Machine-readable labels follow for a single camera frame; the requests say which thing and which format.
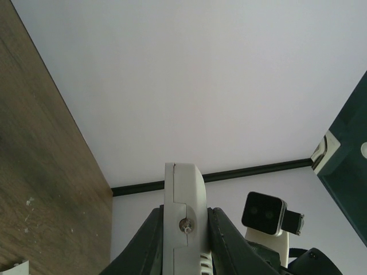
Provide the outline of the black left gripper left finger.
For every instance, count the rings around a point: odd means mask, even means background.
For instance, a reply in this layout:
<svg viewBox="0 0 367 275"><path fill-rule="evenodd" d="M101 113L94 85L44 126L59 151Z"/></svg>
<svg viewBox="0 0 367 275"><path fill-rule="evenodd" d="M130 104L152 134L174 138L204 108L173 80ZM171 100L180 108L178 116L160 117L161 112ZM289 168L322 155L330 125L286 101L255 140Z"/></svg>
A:
<svg viewBox="0 0 367 275"><path fill-rule="evenodd" d="M161 275L163 261L164 206L154 208L125 249L101 272L102 275Z"/></svg>

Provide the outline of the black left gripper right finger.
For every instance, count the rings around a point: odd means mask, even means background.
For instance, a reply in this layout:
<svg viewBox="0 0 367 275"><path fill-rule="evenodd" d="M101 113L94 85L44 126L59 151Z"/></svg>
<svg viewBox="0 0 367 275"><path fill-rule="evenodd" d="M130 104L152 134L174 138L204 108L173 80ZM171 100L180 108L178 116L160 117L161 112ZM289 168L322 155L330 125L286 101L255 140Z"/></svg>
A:
<svg viewBox="0 0 367 275"><path fill-rule="evenodd" d="M208 208L208 238L214 274L280 274L288 265L289 233L278 237L250 231L247 241L224 211Z"/></svg>

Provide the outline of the white air conditioner remote control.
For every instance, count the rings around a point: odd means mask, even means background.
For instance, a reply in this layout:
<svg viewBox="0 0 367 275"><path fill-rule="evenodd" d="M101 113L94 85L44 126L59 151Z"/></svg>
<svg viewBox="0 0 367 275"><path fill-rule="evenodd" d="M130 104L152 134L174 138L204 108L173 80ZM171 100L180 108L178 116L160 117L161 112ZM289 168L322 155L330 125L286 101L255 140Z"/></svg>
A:
<svg viewBox="0 0 367 275"><path fill-rule="evenodd" d="M165 164L163 274L213 274L204 179L195 164Z"/></svg>

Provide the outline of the white remote battery cover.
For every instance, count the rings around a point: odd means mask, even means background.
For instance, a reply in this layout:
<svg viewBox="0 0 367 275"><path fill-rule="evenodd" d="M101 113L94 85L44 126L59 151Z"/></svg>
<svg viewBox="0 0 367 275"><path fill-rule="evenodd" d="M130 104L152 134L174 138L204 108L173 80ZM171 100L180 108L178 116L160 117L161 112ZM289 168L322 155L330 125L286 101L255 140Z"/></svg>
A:
<svg viewBox="0 0 367 275"><path fill-rule="evenodd" d="M23 260L20 264L16 263L12 268L1 271L0 275L29 275L29 261Z"/></svg>

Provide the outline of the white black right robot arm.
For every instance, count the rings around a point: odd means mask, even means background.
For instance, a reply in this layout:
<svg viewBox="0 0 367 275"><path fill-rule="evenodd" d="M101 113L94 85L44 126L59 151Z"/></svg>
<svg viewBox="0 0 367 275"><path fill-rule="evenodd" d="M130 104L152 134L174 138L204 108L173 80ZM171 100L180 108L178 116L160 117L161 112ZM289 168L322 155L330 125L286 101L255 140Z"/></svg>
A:
<svg viewBox="0 0 367 275"><path fill-rule="evenodd" d="M342 275L327 255L317 248L289 248L288 257L294 260L284 267L281 266L280 255L276 251L256 242L247 242L253 251L279 274Z"/></svg>

